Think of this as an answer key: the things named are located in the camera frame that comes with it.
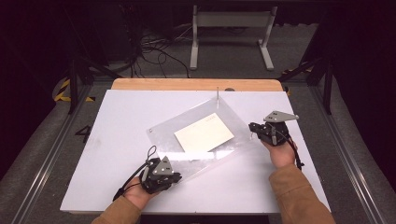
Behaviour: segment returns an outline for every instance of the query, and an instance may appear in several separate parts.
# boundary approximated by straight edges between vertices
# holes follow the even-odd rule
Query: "wooden table edge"
[[[117,78],[111,90],[131,91],[283,91],[276,79]]]

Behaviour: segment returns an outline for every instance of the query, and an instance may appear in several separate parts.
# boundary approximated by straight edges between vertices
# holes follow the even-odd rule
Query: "white card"
[[[175,132],[185,152],[207,152],[233,138],[216,113]]]

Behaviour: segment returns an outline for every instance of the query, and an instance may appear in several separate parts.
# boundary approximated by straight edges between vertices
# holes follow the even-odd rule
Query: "person's hand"
[[[135,186],[132,186],[129,189],[127,189],[126,192],[124,193],[124,197],[128,199],[131,203],[133,203],[136,207],[138,207],[140,210],[143,210],[148,204],[149,200],[157,196],[160,192],[149,194],[142,188],[142,186],[139,183],[140,183],[139,177],[134,177],[128,183],[126,188],[132,185]]]
[[[294,151],[288,142],[285,142],[284,144],[276,147],[273,147],[263,141],[262,144],[268,149],[268,151],[270,151],[271,162],[276,167],[276,169],[290,164],[294,164]]]

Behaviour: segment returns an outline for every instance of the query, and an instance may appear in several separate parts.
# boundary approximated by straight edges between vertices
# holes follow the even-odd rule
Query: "tan sleeve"
[[[276,170],[269,179],[283,224],[335,223],[330,211],[295,165]]]
[[[92,224],[133,224],[139,219],[140,209],[120,196]]]

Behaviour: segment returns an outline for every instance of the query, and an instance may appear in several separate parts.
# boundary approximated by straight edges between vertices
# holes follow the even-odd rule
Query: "white tabletop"
[[[213,97],[215,91],[107,91],[61,210],[104,211],[152,146],[146,130]],[[293,113],[283,91],[222,91],[220,97],[248,124],[273,110]],[[303,173],[330,209],[296,120],[287,121]],[[150,201],[143,214],[258,215],[278,213],[268,176],[275,170],[266,148],[251,144]]]

